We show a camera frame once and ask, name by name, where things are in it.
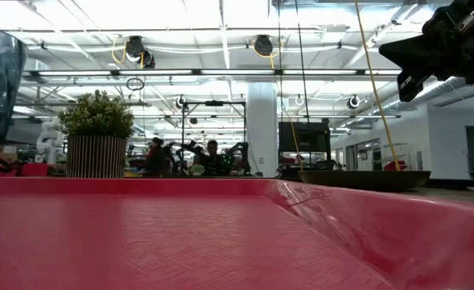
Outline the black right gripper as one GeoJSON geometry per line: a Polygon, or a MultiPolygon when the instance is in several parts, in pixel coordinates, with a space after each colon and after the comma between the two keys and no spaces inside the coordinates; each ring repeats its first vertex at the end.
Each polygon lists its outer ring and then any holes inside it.
{"type": "Polygon", "coordinates": [[[379,53],[402,70],[397,76],[401,102],[411,102],[432,75],[474,84],[474,0],[440,7],[423,25],[422,35],[384,43],[379,53]]]}

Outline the black round plate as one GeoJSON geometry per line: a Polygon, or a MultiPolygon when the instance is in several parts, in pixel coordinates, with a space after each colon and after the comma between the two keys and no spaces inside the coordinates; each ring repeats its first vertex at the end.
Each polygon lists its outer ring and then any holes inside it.
{"type": "Polygon", "coordinates": [[[403,192],[422,187],[429,171],[303,171],[300,179],[307,184],[379,192],[403,192]]]}

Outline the red plastic tray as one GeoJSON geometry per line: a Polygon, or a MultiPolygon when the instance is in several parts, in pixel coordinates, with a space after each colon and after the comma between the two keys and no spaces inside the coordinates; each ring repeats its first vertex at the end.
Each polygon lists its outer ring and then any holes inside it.
{"type": "Polygon", "coordinates": [[[0,177],[0,290],[474,290],[474,203],[267,179],[0,177]]]}

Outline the red storage bin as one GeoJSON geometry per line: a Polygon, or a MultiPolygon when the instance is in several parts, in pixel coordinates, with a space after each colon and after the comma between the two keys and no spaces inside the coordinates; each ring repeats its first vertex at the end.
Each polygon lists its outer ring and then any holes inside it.
{"type": "Polygon", "coordinates": [[[403,171],[407,169],[408,166],[404,160],[399,160],[398,162],[390,161],[384,167],[384,171],[395,172],[395,171],[403,171]]]}

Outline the person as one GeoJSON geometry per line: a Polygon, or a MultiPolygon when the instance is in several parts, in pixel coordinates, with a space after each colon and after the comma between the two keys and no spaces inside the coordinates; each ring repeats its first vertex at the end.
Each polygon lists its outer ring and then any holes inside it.
{"type": "Polygon", "coordinates": [[[146,154],[145,171],[153,176],[165,174],[169,168],[169,159],[163,149],[163,141],[154,137],[146,154]]]}
{"type": "Polygon", "coordinates": [[[210,140],[206,147],[208,154],[202,155],[200,165],[204,167],[204,176],[229,176],[233,166],[233,157],[228,153],[218,154],[218,143],[210,140]]]}

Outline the green plant in striped pot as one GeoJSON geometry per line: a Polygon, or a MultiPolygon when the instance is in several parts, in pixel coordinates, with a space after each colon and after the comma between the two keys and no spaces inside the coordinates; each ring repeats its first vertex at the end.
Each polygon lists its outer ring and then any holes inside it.
{"type": "Polygon", "coordinates": [[[83,94],[58,119],[66,135],[68,178],[120,179],[125,175],[134,115],[123,97],[110,97],[100,90],[83,94]]]}

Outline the white robot figure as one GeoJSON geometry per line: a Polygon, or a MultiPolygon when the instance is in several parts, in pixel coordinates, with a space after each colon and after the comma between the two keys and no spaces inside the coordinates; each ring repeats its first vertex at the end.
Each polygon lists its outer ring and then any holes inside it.
{"type": "Polygon", "coordinates": [[[42,131],[36,140],[35,162],[55,164],[64,145],[63,126],[58,118],[42,123],[42,131]]]}

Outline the black station frame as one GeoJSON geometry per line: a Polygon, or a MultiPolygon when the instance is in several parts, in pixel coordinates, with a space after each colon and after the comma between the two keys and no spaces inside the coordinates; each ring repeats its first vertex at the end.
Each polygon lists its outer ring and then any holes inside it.
{"type": "Polygon", "coordinates": [[[230,115],[193,115],[191,113],[198,106],[207,106],[207,107],[221,107],[221,106],[230,106],[233,108],[235,112],[238,113],[238,116],[243,119],[243,126],[241,128],[242,133],[242,141],[235,143],[231,148],[229,148],[223,154],[223,160],[227,163],[227,165],[231,165],[231,160],[234,157],[234,153],[239,151],[241,153],[241,161],[243,166],[243,175],[244,176],[251,176],[251,168],[249,165],[249,157],[248,157],[248,150],[249,144],[247,143],[247,118],[246,118],[246,102],[245,101],[182,101],[180,103],[180,111],[181,111],[181,143],[179,144],[179,169],[181,172],[183,171],[183,162],[184,162],[184,151],[188,150],[196,156],[203,157],[204,154],[201,152],[200,147],[196,145],[195,141],[191,141],[190,143],[185,143],[185,121],[187,118],[234,118],[232,114],[230,115]]]}

